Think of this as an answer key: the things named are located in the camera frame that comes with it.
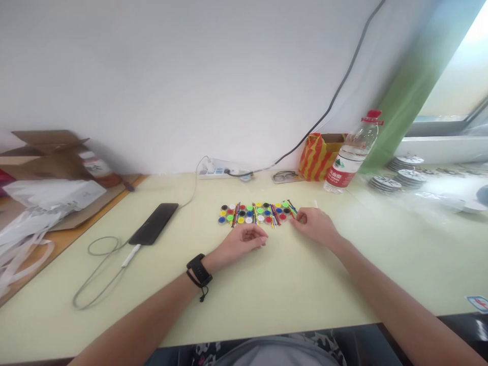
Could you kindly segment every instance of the black phone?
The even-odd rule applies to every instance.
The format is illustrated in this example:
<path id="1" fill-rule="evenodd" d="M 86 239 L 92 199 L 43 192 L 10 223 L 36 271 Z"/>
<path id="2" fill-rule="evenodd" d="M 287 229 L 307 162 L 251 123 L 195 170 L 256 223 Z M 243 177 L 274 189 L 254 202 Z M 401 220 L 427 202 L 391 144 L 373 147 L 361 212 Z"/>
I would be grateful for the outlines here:
<path id="1" fill-rule="evenodd" d="M 178 208 L 177 203 L 161 203 L 144 224 L 129 239 L 132 245 L 152 245 L 158 238 L 161 231 L 168 223 L 171 216 Z"/>

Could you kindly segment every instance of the gray shirt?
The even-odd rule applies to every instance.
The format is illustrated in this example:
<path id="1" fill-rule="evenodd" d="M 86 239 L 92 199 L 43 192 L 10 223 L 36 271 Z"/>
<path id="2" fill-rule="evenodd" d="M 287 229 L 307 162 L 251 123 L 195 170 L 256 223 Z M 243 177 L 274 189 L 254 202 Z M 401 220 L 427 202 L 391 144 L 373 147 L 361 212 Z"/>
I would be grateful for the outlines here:
<path id="1" fill-rule="evenodd" d="M 216 366 L 339 366 L 320 347 L 285 337 L 255 338 L 242 343 L 221 359 Z"/>

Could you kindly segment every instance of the red and yellow striped bag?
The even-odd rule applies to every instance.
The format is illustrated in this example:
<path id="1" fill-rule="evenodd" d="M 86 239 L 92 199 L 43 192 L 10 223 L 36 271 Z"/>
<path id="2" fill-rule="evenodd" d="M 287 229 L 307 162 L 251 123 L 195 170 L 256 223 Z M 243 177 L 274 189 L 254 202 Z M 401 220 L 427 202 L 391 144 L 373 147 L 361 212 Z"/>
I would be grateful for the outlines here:
<path id="1" fill-rule="evenodd" d="M 327 169 L 336 160 L 344 138 L 341 134 L 309 134 L 298 172 L 308 181 L 325 181 Z"/>

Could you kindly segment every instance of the light yellow desk surface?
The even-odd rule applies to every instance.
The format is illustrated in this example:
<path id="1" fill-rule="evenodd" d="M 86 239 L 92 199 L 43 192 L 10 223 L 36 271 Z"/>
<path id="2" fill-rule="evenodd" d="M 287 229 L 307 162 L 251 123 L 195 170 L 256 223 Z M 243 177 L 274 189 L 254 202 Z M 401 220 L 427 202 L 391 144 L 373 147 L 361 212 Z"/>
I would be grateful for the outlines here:
<path id="1" fill-rule="evenodd" d="M 437 316 L 472 312 L 465 296 L 488 296 L 486 215 L 477 221 L 454 216 L 445 229 L 393 206 L 359 179 L 349 192 L 334 195 L 321 183 L 275 185 L 270 172 L 262 172 L 249 183 L 198 181 L 193 202 L 176 212 L 153 246 L 139 251 L 103 300 L 75 310 L 74 293 L 101 260 L 86 253 L 88 244 L 105 235 L 127 239 L 159 203 L 186 202 L 193 184 L 192 174 L 149 177 L 6 303 L 0 309 L 0 363 L 78 354 L 182 273 L 196 254 L 216 247 L 230 230 L 217 224 L 220 206 L 237 201 L 290 199 L 299 208 L 317 200 L 345 237 Z M 378 321 L 334 255 L 318 250 L 289 223 L 265 230 L 266 247 L 217 274 L 205 302 L 194 299 L 162 346 Z M 105 286 L 131 249 L 107 261 L 80 303 Z"/>

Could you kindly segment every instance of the patterned pants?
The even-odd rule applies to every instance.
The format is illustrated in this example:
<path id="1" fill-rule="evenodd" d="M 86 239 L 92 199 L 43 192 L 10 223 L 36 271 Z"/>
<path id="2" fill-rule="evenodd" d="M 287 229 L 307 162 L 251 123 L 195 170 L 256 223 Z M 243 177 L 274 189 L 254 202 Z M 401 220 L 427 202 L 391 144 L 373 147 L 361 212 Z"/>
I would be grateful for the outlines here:
<path id="1" fill-rule="evenodd" d="M 302 333 L 282 334 L 281 337 L 293 338 L 313 344 L 329 353 L 340 366 L 347 366 L 337 342 L 330 330 L 308 331 Z M 199 343 L 193 347 L 192 366 L 213 366 L 215 362 L 233 348 L 249 339 Z"/>

